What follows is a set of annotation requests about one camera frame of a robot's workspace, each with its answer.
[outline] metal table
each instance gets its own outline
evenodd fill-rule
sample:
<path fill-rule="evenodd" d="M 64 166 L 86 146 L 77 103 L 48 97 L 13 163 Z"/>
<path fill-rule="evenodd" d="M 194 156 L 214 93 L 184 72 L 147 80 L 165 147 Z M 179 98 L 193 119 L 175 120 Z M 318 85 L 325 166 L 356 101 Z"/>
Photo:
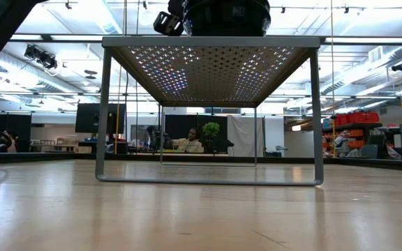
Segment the metal table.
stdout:
<path fill-rule="evenodd" d="M 320 185 L 323 182 L 318 48 L 314 37 L 104 37 L 96 158 L 99 181 L 218 185 Z M 111 61 L 114 58 L 163 107 L 256 108 L 307 59 L 311 65 L 315 178 L 311 182 L 187 181 L 104 175 Z M 257 163 L 255 141 L 255 164 Z"/>

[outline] white curtain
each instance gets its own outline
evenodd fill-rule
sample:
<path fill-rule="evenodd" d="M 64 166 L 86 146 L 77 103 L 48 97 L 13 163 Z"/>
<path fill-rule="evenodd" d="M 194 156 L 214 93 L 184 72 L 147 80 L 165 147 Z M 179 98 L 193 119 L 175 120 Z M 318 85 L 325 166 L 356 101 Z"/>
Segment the white curtain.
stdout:
<path fill-rule="evenodd" d="M 228 116 L 228 139 L 234 145 L 229 148 L 229 156 L 253 157 L 254 118 Z M 263 119 L 257 118 L 257 156 L 263 157 Z"/>

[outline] perforated metal tabletop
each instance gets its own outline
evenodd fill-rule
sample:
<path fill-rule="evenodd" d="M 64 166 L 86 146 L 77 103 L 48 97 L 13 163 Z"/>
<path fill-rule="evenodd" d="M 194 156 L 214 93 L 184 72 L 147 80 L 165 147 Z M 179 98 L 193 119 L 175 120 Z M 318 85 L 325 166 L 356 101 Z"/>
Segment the perforated metal tabletop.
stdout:
<path fill-rule="evenodd" d="M 162 106 L 257 107 L 320 46 L 312 37 L 105 37 Z"/>

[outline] green plant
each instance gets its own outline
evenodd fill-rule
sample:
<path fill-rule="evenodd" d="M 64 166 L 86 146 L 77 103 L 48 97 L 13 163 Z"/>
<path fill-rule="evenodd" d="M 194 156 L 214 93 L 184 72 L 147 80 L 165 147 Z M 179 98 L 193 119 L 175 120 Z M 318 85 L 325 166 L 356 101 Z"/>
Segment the green plant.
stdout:
<path fill-rule="evenodd" d="M 202 131 L 206 137 L 213 139 L 220 132 L 220 124 L 208 122 L 202 127 Z"/>

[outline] wooden floor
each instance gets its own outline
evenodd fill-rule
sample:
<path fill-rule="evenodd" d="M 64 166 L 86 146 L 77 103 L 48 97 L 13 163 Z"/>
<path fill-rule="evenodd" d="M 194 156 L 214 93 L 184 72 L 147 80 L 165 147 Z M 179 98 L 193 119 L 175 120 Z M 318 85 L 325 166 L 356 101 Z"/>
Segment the wooden floor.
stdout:
<path fill-rule="evenodd" d="M 402 171 L 328 165 L 318 188 L 101 183 L 95 161 L 0 165 L 0 251 L 401 250 Z M 310 165 L 161 167 L 109 176 L 308 180 Z"/>

